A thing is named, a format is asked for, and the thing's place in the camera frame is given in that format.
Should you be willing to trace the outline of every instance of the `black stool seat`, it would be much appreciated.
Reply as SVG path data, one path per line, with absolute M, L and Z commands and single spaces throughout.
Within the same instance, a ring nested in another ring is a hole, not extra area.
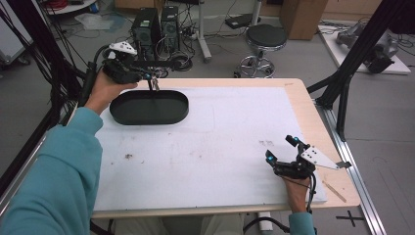
M 258 24 L 247 30 L 247 39 L 256 46 L 278 47 L 287 42 L 284 29 L 269 24 Z

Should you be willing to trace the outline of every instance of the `person's right arm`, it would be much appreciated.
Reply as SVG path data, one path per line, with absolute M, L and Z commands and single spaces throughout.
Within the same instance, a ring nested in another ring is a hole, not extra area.
M 306 211 L 305 196 L 309 185 L 307 179 L 284 178 L 288 203 L 293 212 L 289 216 L 291 235 L 315 235 L 312 215 Z

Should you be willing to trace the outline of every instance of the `hand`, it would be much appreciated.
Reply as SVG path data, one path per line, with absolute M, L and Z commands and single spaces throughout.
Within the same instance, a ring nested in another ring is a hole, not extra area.
M 305 196 L 310 179 L 293 179 L 282 177 L 288 193 L 288 204 L 292 212 L 306 212 Z
M 121 91 L 135 87 L 137 87 L 137 83 L 117 84 L 100 70 L 85 107 L 100 115 Z

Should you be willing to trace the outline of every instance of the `white board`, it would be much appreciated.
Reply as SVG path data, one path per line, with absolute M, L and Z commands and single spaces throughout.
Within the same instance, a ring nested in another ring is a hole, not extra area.
M 336 29 L 333 26 L 326 26 L 326 25 L 319 25 L 318 28 L 320 30 L 334 30 Z M 330 54 L 333 57 L 336 65 L 339 67 L 342 62 L 345 60 L 347 53 L 350 51 L 346 45 L 342 44 L 339 45 L 336 43 L 338 32 L 333 34 L 323 33 L 321 36 L 323 37 L 323 41 L 326 43 L 326 46 L 329 48 Z M 391 60 L 394 61 L 394 64 L 388 66 L 384 71 L 381 73 L 388 73 L 388 74 L 409 74 L 411 70 L 397 57 L 392 56 Z M 366 68 L 365 65 L 360 65 L 357 71 L 361 72 L 369 72 L 370 71 Z
M 172 125 L 121 125 L 108 109 L 95 212 L 286 204 L 284 182 L 265 161 L 267 149 L 291 162 L 303 142 L 283 88 L 176 89 L 189 114 Z M 318 179 L 313 202 L 327 197 Z

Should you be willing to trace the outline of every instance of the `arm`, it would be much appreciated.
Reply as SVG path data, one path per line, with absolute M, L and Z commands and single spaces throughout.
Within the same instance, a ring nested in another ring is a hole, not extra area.
M 85 108 L 67 126 L 49 130 L 2 218 L 0 234 L 89 234 L 102 156 L 94 136 L 103 125 L 99 114 L 123 89 L 135 86 L 98 74 Z
M 284 178 L 288 193 L 288 203 L 291 211 L 289 216 L 290 234 L 292 235 L 314 235 L 312 216 L 306 211 L 305 196 L 309 178 L 292 179 Z

